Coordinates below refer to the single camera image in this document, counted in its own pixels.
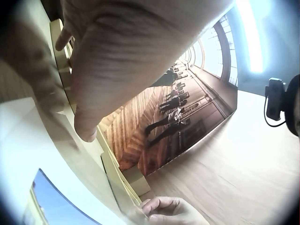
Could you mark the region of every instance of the black headphones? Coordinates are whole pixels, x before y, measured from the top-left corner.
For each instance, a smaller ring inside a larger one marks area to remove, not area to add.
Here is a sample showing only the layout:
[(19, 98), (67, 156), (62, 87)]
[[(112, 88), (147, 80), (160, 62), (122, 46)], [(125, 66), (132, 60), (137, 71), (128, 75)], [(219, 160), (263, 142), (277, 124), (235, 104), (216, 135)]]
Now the black headphones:
[[(281, 79), (270, 78), (269, 86), (265, 87), (265, 105), (264, 105), (264, 117), (266, 123), (271, 127), (279, 127), (282, 124), (286, 123), (287, 128), (294, 135), (299, 136), (296, 127), (295, 127), (295, 118), (294, 118), (294, 108), (295, 108), (295, 98), (297, 91), (300, 86), (300, 75), (293, 77), (289, 83), (287, 90), (284, 90), (284, 83)], [(265, 112), (266, 101), (268, 99), (267, 112)], [(285, 121), (277, 124), (270, 125), (266, 116), (272, 120), (280, 120), (280, 112), (284, 111)]]

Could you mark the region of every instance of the arched window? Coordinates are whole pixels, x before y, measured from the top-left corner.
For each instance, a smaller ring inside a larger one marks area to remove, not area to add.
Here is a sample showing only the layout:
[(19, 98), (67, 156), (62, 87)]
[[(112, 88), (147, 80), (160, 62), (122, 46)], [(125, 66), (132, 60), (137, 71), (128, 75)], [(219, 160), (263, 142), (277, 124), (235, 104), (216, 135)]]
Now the arched window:
[(201, 68), (202, 66), (202, 50), (198, 41), (196, 41), (193, 45), (195, 50), (195, 66)]
[(220, 41), (214, 28), (209, 29), (201, 37), (204, 48), (205, 63), (203, 69), (221, 77), (223, 70), (223, 58)]
[(234, 47), (231, 28), (229, 26), (226, 15), (220, 19), (220, 23), (224, 29), (224, 32), (226, 34), (226, 37), (227, 37), (227, 40), (229, 43), (229, 48), (230, 48), (231, 68), (230, 68), (229, 83), (231, 83), (235, 86), (238, 86), (238, 67), (236, 64), (236, 50)]

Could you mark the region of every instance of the cable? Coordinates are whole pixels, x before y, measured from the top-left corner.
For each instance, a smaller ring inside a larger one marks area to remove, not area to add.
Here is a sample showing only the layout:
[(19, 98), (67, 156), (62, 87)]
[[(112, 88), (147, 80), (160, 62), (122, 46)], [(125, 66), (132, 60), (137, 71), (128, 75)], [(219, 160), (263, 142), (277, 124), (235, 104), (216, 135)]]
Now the cable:
[(285, 121), (282, 122), (282, 123), (280, 123), (280, 124), (277, 124), (277, 125), (271, 125), (271, 124), (269, 124), (269, 123), (267, 122), (267, 118), (266, 118), (266, 103), (267, 103), (267, 98), (268, 98), (268, 97), (265, 98), (265, 105), (264, 105), (264, 107), (263, 107), (263, 116), (265, 117), (265, 122), (266, 122), (270, 127), (279, 127), (279, 126), (281, 126), (282, 124), (284, 124)]

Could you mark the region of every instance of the light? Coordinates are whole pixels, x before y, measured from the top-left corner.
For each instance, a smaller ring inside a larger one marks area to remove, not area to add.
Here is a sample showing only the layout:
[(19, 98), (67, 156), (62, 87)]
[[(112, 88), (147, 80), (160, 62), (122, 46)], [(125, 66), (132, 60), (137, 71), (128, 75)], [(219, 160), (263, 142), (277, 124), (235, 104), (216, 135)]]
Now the light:
[(262, 72), (263, 58), (260, 47), (260, 37), (250, 2), (248, 0), (236, 0), (236, 6), (244, 24), (250, 57), (250, 69), (252, 72)]

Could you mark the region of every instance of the finger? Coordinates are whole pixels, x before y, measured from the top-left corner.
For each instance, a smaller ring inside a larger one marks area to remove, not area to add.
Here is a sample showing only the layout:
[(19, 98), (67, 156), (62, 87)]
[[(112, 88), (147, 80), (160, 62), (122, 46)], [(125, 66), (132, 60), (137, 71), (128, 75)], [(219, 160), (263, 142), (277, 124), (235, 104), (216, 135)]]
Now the finger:
[(71, 40), (71, 37), (72, 37), (71, 33), (67, 31), (65, 27), (63, 27), (55, 43), (55, 49), (57, 51), (61, 51)]
[(173, 206), (174, 209), (179, 204), (177, 198), (172, 197), (155, 197), (147, 202), (143, 207), (142, 210), (146, 215), (149, 215), (150, 212), (156, 210), (158, 208), (166, 208), (168, 206)]
[(175, 224), (183, 224), (180, 216), (165, 216), (154, 214), (149, 217), (150, 224), (160, 224), (160, 225), (175, 225)]
[(147, 202), (149, 202), (151, 199), (146, 199), (145, 201), (143, 201), (139, 207), (142, 208)]
[(129, 22), (119, 17), (96, 21), (71, 61), (71, 90), (80, 109), (74, 123), (84, 141), (95, 138), (103, 117), (164, 74), (193, 38), (142, 14), (130, 16)]

